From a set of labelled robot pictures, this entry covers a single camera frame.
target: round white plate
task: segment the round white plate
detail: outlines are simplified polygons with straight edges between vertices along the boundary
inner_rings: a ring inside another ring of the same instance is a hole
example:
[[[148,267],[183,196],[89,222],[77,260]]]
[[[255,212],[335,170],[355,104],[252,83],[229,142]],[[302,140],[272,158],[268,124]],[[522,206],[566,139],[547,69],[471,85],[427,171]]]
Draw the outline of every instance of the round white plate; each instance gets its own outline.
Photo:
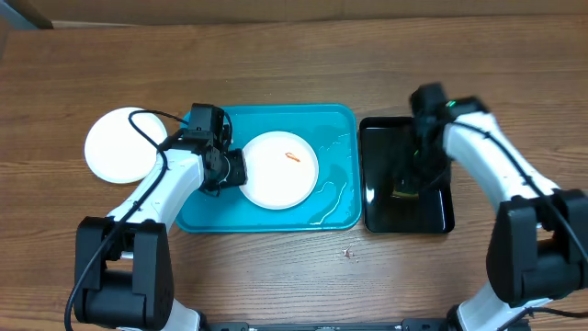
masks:
[[[147,176],[155,166],[157,151],[129,124],[136,107],[110,111],[98,120],[85,138],[84,156],[96,176],[117,184]],[[167,137],[164,124],[153,114],[137,114],[134,123],[156,143]]]
[[[296,206],[312,193],[319,160],[296,134],[273,131],[253,138],[243,148],[247,183],[241,191],[252,203],[270,210]]]

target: blue tray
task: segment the blue tray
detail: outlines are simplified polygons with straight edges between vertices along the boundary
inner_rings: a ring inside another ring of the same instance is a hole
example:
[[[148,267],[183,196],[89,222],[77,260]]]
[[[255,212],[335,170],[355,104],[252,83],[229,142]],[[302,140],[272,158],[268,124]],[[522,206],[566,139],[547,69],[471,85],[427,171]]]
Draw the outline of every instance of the blue tray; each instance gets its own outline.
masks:
[[[269,131],[288,131],[307,141],[319,159],[319,179],[301,204],[270,211],[249,201],[238,188],[218,198],[196,191],[176,222],[189,233],[263,233],[344,230],[361,215],[356,117],[339,104],[222,107],[231,116],[233,143],[243,148]]]

